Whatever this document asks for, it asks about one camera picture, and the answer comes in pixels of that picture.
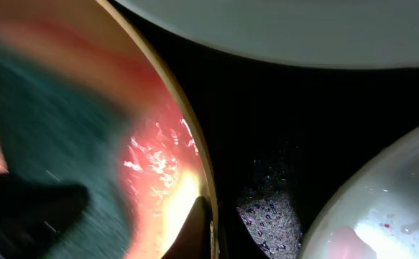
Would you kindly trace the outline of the yellow plate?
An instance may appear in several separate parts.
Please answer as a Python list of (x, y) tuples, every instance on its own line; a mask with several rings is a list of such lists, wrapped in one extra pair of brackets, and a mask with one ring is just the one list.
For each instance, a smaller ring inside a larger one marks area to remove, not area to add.
[[(180, 86), (107, 1), (0, 1), (0, 43), (98, 94), (128, 118), (118, 180), (131, 239), (122, 258), (162, 258), (202, 196), (217, 211), (203, 136)], [(0, 155), (0, 173), (8, 166)]]

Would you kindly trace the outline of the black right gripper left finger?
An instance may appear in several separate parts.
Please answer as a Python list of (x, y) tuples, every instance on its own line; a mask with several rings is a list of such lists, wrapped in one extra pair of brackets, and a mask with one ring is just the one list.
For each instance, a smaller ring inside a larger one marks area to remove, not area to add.
[(211, 210), (204, 197), (199, 196), (178, 236), (162, 259), (210, 259)]

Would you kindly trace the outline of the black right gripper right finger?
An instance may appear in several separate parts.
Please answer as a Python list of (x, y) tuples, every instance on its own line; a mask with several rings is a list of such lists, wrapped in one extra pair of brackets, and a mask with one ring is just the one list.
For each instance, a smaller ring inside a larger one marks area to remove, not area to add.
[(303, 233), (289, 194), (239, 201), (237, 211), (255, 245), (268, 258), (296, 259)]

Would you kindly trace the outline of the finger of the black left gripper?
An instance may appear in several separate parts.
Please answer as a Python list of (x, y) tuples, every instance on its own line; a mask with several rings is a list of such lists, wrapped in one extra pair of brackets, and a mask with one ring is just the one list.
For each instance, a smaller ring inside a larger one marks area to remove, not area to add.
[(39, 185), (0, 174), (0, 259), (44, 257), (88, 202), (80, 184)]

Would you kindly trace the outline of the green yellow sponge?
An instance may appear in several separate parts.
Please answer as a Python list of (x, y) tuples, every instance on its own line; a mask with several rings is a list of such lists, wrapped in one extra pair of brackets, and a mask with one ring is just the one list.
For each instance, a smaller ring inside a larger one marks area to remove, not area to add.
[(122, 258), (131, 235), (119, 148), (128, 118), (98, 94), (0, 43), (0, 155), (39, 185), (80, 184), (89, 202), (42, 258)]

